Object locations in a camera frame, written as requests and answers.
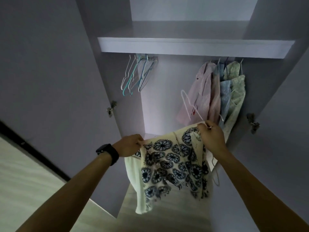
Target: black watch strap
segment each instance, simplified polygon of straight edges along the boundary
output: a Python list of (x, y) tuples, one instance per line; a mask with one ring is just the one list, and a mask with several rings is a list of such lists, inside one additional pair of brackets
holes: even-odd
[(104, 144), (102, 146), (100, 146), (96, 151), (95, 151), (98, 155), (102, 152), (107, 152), (110, 154), (110, 156), (112, 157), (112, 165), (114, 165), (117, 160), (119, 159), (119, 154), (118, 152), (116, 151), (115, 148), (112, 147), (111, 144)]

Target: person's left hand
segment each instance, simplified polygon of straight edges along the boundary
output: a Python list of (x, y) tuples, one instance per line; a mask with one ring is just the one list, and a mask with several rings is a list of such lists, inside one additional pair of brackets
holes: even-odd
[(113, 148), (119, 154), (119, 157), (128, 157), (134, 155), (141, 148), (143, 138), (139, 134), (126, 136), (113, 144)]

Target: watch face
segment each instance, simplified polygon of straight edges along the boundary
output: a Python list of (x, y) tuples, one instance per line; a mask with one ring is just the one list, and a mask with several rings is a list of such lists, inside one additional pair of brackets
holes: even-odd
[(105, 148), (107, 148), (109, 146), (111, 146), (111, 145), (110, 144), (104, 144), (104, 145), (100, 146), (95, 152), (101, 153), (105, 150)]

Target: person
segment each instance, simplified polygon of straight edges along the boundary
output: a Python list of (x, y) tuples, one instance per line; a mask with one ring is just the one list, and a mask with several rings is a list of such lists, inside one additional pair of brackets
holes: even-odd
[[(256, 179), (227, 149), (223, 131), (211, 121), (198, 124), (204, 145), (224, 168), (245, 203), (258, 229), (264, 231), (309, 231), (307, 223)], [(112, 146), (120, 157), (136, 153), (142, 144), (140, 135), (122, 138)], [(112, 163), (107, 152), (77, 173), (39, 207), (18, 232), (70, 231), (88, 199)]]

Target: door hinge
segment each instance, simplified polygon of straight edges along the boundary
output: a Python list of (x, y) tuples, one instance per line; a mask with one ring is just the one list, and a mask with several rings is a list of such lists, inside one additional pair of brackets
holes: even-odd
[(255, 134), (260, 127), (259, 122), (255, 122), (255, 114), (254, 113), (249, 113), (247, 114), (247, 119), (249, 124), (251, 125), (251, 133)]
[(109, 107), (108, 109), (107, 109), (107, 113), (108, 113), (108, 116), (109, 117), (112, 117), (113, 116), (113, 114), (114, 114), (114, 108), (117, 106), (117, 102), (116, 101), (112, 101), (111, 102), (111, 107)]

